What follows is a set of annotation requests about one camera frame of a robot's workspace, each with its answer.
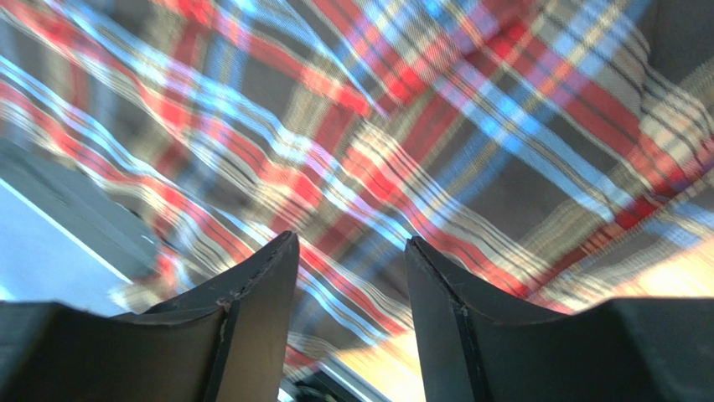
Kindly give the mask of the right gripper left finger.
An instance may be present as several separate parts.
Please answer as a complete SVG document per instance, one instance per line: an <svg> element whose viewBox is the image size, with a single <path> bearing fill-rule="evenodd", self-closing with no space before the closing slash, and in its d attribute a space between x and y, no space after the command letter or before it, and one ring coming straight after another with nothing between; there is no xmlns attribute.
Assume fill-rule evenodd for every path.
<svg viewBox="0 0 714 402"><path fill-rule="evenodd" d="M274 401L283 377L298 237L144 313L1 305L4 401Z"/></svg>

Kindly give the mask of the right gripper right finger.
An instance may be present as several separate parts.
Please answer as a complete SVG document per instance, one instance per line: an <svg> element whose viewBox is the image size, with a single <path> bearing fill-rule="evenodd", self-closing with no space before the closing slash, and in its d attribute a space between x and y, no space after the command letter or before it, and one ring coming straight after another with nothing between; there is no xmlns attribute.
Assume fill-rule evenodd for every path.
<svg viewBox="0 0 714 402"><path fill-rule="evenodd" d="M500 290L419 237L405 262L430 401L713 398L710 298L615 298L567 315Z"/></svg>

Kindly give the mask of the plaid long sleeve shirt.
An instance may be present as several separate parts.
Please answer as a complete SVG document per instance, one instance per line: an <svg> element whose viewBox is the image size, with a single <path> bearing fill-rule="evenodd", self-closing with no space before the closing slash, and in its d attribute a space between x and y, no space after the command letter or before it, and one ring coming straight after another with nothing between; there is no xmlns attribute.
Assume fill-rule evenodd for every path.
<svg viewBox="0 0 714 402"><path fill-rule="evenodd" d="M293 378L412 329L414 236L559 312L713 293L710 1L4 1L1 136L158 237L134 311L296 233Z"/></svg>

